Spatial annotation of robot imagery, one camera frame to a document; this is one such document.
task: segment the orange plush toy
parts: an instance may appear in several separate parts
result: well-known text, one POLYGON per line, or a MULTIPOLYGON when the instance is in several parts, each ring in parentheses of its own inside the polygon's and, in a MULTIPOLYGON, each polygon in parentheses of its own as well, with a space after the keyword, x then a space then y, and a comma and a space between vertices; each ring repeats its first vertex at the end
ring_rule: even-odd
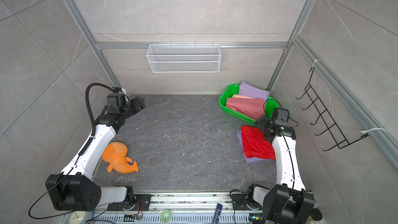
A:
POLYGON ((126 157, 127 155, 127 146, 122 144, 121 142, 113 142, 108 144, 102 153, 102 159, 105 162, 110 163, 108 166, 108 172, 111 173, 112 169, 120 173, 130 173, 133 171, 138 172, 137 162, 134 161, 134 164, 131 165, 127 162, 132 163, 132 159, 126 157))

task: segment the cable tie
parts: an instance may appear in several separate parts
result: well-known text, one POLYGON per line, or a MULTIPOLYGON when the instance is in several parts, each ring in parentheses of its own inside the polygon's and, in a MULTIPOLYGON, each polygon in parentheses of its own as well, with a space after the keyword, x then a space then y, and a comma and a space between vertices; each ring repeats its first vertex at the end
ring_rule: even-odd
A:
POLYGON ((370 128, 370 129, 368 129, 368 130, 364 130, 364 131, 360 131, 360 132, 362 132, 362 133, 367 133, 367 132, 374 131, 374 130, 384 130, 384 131, 387 131, 387 129, 385 129, 385 128, 375 127, 375 128, 370 128))
POLYGON ((315 65, 315 63, 316 63, 317 61, 322 61, 322 60, 315 59, 315 60, 314 60, 314 63, 312 64, 312 67, 315 65))

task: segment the clock face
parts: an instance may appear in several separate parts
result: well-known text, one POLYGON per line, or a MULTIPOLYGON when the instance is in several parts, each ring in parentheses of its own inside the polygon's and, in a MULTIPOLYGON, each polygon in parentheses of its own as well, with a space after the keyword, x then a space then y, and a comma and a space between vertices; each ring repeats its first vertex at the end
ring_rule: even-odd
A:
POLYGON ((72 214, 70 214, 68 224, 83 224, 92 217, 93 213, 91 211, 90 212, 75 211, 72 214))

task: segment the green basket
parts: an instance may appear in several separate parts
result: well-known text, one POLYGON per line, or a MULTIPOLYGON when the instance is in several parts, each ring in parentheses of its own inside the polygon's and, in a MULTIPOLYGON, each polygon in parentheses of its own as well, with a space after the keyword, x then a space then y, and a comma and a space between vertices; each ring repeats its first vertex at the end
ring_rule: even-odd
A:
MULTIPOLYGON (((249 118, 239 112, 235 112, 234 110, 226 107, 226 98, 231 98, 234 94, 238 94, 239 92, 239 84, 232 84, 229 85, 228 88, 225 90, 225 92, 222 94, 222 96, 220 97, 220 99, 218 100, 220 106, 222 107, 222 110, 226 113, 228 113, 229 115, 232 115, 240 120, 243 120, 244 122, 247 122, 251 125, 254 125, 254 119, 249 118)), ((267 117, 268 116, 272 116, 272 112, 273 109, 275 107, 278 107, 278 103, 276 101, 267 101, 266 103, 266 114, 267 117)))

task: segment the green tape roll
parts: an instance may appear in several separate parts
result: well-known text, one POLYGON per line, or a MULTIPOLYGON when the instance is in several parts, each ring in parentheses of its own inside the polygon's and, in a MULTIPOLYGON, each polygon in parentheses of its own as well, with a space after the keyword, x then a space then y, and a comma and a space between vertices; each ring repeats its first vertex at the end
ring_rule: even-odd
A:
POLYGON ((167 222, 171 221, 171 219, 172 219, 172 212, 168 209, 163 210, 162 214, 160 215, 160 220, 163 223, 167 223, 167 222))

